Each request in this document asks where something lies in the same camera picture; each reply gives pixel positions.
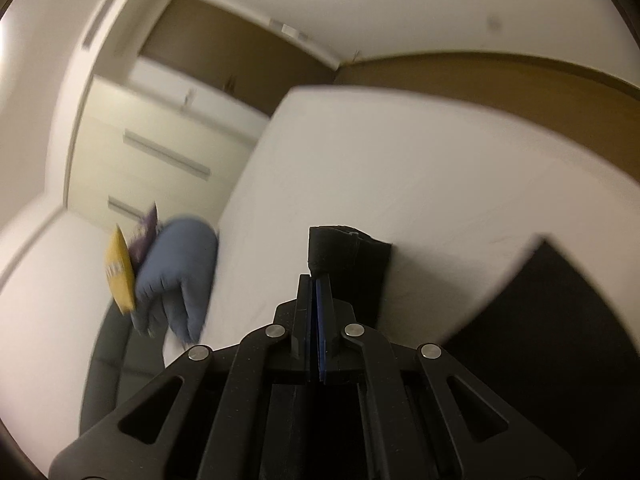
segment yellow bag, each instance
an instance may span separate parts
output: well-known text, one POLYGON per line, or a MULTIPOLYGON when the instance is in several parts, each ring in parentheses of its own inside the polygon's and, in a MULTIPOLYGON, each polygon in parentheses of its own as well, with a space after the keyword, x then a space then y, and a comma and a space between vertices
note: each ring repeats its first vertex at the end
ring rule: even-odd
POLYGON ((121 313, 131 312, 136 307, 136 295, 134 292, 135 277, 127 243, 118 226, 111 235, 107 252, 104 255, 104 264, 107 271, 107 282, 121 313))

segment purple fabric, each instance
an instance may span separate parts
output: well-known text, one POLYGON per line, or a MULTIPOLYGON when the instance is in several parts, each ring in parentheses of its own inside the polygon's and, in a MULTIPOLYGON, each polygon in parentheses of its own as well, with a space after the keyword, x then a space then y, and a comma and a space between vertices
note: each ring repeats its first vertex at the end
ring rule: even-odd
POLYGON ((158 235, 158 208, 154 203, 149 213, 138 223, 136 233, 129 242, 129 258, 133 272, 138 273, 138 269, 145 261, 146 255, 151 245, 158 235))

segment drawer handle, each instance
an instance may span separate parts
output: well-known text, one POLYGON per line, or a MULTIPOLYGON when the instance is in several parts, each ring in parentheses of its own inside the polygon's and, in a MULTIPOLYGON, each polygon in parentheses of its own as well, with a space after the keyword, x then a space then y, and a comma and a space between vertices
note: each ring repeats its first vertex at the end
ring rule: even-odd
POLYGON ((117 198, 109 195, 107 199, 107 207, 116 213, 120 213, 128 218, 133 220, 142 220, 145 217, 145 214, 142 211, 139 211, 135 207, 132 207, 124 202, 121 202, 117 198))
POLYGON ((172 166, 181 168, 182 170, 194 174, 199 178, 208 180, 211 176, 211 170, 203 164, 200 164, 195 160, 191 160, 190 158, 187 158, 180 153, 176 153, 174 152, 174 150, 170 150, 169 148, 161 146, 160 144, 156 144, 152 140, 145 139, 145 137, 139 136, 138 134, 135 134, 130 130, 124 130, 122 140, 129 146, 137 148, 142 152, 148 153, 155 158, 164 160, 172 166))

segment white wardrobe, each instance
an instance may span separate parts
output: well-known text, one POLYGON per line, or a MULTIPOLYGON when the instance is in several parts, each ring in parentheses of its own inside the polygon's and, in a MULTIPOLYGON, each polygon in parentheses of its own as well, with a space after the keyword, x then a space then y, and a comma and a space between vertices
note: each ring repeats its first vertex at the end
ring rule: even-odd
POLYGON ((252 136, 95 76, 72 153, 68 208, 126 235, 154 202, 161 221, 194 214, 216 227, 252 136))

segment air vent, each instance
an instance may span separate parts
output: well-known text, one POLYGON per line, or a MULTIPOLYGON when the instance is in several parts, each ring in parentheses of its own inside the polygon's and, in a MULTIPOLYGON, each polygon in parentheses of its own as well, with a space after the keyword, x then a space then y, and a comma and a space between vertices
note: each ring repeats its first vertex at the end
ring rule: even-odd
POLYGON ((304 32, 300 32, 296 28, 293 28, 286 23, 279 22, 278 20, 271 20, 269 22, 269 27, 277 30, 278 32, 284 34, 285 36, 289 36, 294 40, 298 41, 308 41, 309 37, 304 32))
POLYGON ((100 30, 100 27, 102 26, 102 22, 104 21, 107 13, 111 9, 111 6, 113 5, 114 1, 115 0, 104 1, 104 3, 102 4, 102 7, 100 8, 100 11, 98 12, 98 14, 95 15, 94 21, 91 24, 91 27, 89 27, 89 31, 84 37, 84 41, 82 41, 82 48, 86 50, 91 48, 91 44, 94 42, 95 35, 98 33, 98 30, 100 30))

